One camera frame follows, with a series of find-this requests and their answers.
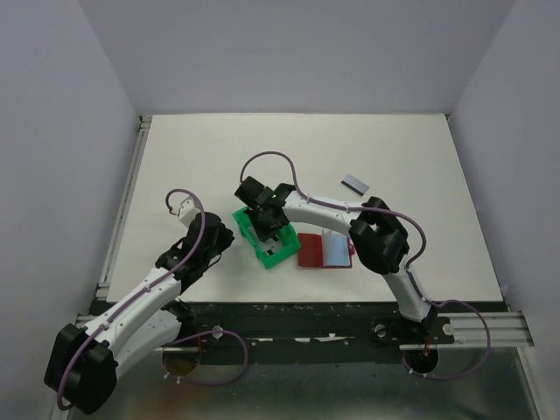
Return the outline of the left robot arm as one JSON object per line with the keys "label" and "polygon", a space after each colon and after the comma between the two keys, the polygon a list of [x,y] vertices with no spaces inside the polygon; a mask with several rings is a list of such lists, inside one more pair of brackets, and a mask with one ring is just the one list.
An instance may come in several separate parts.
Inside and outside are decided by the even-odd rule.
{"label": "left robot arm", "polygon": [[55,338],[44,378],[57,394],[59,410],[95,413],[118,379],[146,354],[170,342],[187,344],[194,325],[179,296],[233,240],[233,231],[218,215],[198,213],[186,235],[157,259],[133,291],[85,325],[65,325]]}

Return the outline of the green plastic card tray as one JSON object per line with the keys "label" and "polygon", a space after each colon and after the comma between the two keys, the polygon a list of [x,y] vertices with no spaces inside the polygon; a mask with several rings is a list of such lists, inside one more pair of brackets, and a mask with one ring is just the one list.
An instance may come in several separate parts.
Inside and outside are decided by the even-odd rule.
{"label": "green plastic card tray", "polygon": [[246,207],[237,210],[232,214],[234,221],[239,228],[241,236],[244,237],[252,249],[255,251],[256,258],[264,266],[266,270],[269,270],[278,264],[286,261],[291,256],[294,256],[301,248],[298,235],[291,224],[283,227],[277,234],[283,247],[273,255],[265,255],[256,250],[256,245],[254,240],[250,237],[249,228],[253,225],[251,224],[248,215],[245,213]]}

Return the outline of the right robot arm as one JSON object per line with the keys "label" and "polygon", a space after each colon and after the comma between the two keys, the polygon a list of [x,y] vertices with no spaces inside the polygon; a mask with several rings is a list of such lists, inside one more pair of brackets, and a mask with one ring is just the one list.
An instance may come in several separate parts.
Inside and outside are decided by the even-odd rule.
{"label": "right robot arm", "polygon": [[403,318],[404,336],[415,343],[434,333],[437,310],[411,279],[409,234],[401,216],[372,197],[365,203],[313,198],[294,185],[271,189],[255,178],[245,178],[234,196],[245,206],[253,228],[266,241],[290,223],[304,223],[348,237],[361,264],[382,276]]}

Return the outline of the red card holder wallet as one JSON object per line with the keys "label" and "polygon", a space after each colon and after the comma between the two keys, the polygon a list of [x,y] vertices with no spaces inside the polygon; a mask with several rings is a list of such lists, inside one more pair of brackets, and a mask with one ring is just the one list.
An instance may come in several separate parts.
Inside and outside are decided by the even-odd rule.
{"label": "red card holder wallet", "polygon": [[351,269],[354,245],[350,239],[332,230],[321,234],[300,233],[297,235],[300,250],[297,265],[305,269]]}

